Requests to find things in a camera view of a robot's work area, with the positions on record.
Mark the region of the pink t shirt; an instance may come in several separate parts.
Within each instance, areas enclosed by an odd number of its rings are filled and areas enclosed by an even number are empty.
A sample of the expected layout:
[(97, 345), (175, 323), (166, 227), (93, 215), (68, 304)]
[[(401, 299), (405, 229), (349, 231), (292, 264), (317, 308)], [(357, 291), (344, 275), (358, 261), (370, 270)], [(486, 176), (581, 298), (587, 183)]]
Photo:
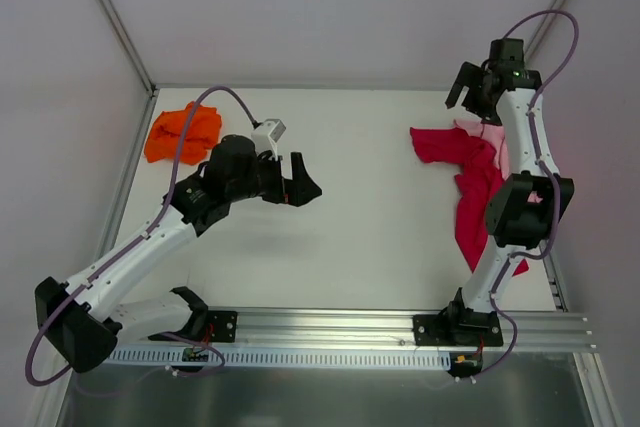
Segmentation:
[(484, 140), (494, 148), (494, 165), (500, 171), (502, 178), (506, 180), (510, 174), (510, 164), (504, 128), (463, 119), (456, 119), (453, 125), (464, 130), (469, 136)]

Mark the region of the red t shirt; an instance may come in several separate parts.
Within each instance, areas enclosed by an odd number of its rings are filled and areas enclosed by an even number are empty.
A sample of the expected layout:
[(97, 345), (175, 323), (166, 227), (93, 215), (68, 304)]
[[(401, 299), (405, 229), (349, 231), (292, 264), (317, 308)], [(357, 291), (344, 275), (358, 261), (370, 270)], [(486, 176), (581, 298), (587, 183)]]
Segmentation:
[(455, 240), (470, 270), (475, 270), (488, 241), (485, 211), (505, 180), (494, 165), (494, 148), (454, 125), (449, 129), (410, 128), (418, 159), (459, 168), (454, 182), (459, 192)]

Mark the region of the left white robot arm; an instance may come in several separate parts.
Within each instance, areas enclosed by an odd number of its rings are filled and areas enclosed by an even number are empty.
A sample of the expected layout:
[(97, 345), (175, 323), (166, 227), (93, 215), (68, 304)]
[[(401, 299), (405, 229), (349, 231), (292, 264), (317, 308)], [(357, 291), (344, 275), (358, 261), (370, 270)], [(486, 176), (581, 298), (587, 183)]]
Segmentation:
[(77, 373), (98, 367), (120, 344), (207, 337), (209, 308), (188, 287), (147, 301), (123, 299), (165, 257), (227, 217), (234, 203), (259, 198), (301, 207), (320, 197), (322, 189), (302, 154), (291, 153), (290, 161), (292, 176), (286, 178), (279, 156), (259, 152), (247, 137), (225, 136), (208, 161), (171, 186), (155, 217), (123, 244), (64, 282), (48, 277), (36, 287), (40, 334)]

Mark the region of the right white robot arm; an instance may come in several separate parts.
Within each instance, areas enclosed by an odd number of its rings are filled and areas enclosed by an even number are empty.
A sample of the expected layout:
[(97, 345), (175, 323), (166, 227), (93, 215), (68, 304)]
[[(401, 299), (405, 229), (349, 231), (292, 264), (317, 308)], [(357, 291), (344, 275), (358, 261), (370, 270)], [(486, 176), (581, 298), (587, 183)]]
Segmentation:
[(465, 62), (445, 101), (503, 127), (510, 175), (488, 202), (489, 239), (476, 269), (430, 329), (444, 345), (502, 345), (497, 302), (521, 260), (547, 255), (574, 194), (551, 154), (542, 86), (520, 61)]

